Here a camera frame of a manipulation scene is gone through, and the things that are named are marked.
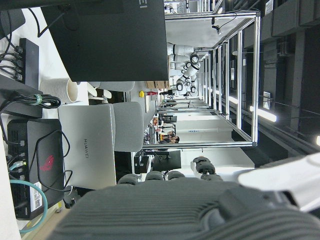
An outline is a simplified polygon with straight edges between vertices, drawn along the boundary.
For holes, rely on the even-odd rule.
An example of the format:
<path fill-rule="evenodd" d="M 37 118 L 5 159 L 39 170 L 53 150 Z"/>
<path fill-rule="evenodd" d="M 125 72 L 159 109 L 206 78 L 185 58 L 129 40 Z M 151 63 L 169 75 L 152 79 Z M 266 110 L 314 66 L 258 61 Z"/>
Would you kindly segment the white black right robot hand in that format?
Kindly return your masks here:
<path fill-rule="evenodd" d="M 51 240 L 317 240 L 320 155 L 290 157 L 220 177 L 211 161 L 197 177 L 150 172 L 87 193 Z"/>

